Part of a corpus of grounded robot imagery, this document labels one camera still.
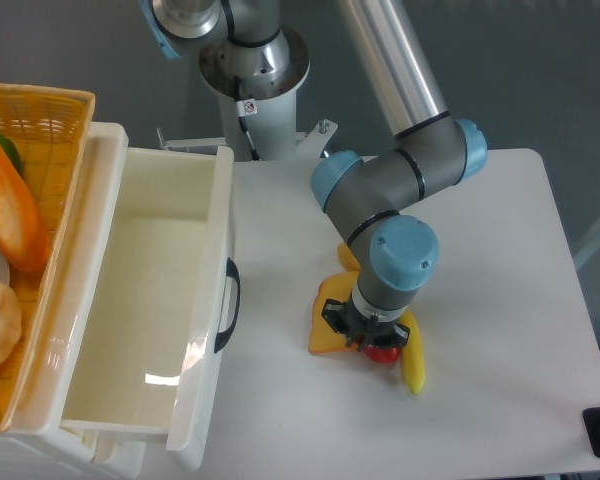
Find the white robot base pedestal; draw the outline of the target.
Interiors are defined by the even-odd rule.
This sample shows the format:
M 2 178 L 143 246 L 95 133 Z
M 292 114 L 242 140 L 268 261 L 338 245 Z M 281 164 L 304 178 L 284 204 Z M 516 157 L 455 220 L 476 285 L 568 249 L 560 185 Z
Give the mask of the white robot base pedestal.
M 199 66 L 217 95 L 225 143 L 237 161 L 318 158 L 338 130 L 326 118 L 308 132 L 297 130 L 297 91 L 310 57 L 302 37 L 287 26 L 259 46 L 208 45 Z

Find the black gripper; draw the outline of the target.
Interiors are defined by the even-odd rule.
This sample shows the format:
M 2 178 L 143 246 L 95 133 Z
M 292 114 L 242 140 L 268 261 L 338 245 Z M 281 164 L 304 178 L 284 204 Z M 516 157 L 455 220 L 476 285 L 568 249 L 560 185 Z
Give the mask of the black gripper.
M 409 339 L 409 329 L 397 319 L 382 319 L 379 313 L 362 313 L 353 299 L 338 304 L 331 300 L 326 309 L 333 312 L 334 328 L 347 337 L 345 346 L 358 352 L 369 346 L 403 348 Z

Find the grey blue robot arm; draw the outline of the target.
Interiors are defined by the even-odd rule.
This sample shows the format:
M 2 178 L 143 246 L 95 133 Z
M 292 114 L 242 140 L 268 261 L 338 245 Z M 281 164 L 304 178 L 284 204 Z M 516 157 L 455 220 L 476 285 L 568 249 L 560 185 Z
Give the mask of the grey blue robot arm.
M 145 1 L 141 8 L 165 57 L 202 42 L 200 72 L 217 95 L 237 160 L 297 157 L 296 92 L 310 61 L 278 2 Z M 316 201 L 360 264 L 344 298 L 321 302 L 318 315 L 350 346 L 403 348 L 410 331 L 400 318 L 438 258 L 432 229 L 404 209 L 476 174 L 487 144 L 474 123 L 449 114 L 400 2 L 343 1 L 339 9 L 395 146 L 367 161 L 334 153 L 312 173 Z

